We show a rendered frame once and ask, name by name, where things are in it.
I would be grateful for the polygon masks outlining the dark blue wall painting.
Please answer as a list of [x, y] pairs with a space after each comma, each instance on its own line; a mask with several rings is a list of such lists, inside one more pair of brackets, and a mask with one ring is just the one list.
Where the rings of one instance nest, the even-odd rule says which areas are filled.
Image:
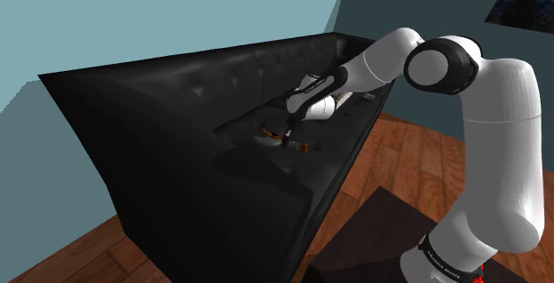
[[485, 22], [554, 35], [554, 0], [496, 0]]

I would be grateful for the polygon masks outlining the orange and black long object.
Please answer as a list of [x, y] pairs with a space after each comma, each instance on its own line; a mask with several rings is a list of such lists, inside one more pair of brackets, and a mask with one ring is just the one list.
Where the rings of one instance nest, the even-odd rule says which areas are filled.
[[283, 147], [289, 147], [296, 149], [300, 151], [301, 153], [307, 153], [308, 152], [308, 144], [300, 143], [297, 141], [294, 141], [290, 138], [289, 134], [290, 131], [288, 131], [284, 136], [278, 135], [270, 130], [262, 129], [263, 134], [277, 142], [278, 145], [281, 145]]

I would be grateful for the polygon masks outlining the black leather sofa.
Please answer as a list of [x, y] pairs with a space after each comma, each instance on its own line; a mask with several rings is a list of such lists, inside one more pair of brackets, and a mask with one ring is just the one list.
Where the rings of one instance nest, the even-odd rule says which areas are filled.
[[171, 283], [289, 283], [387, 98], [351, 95], [287, 128], [306, 75], [366, 38], [327, 33], [46, 74], [126, 235]]

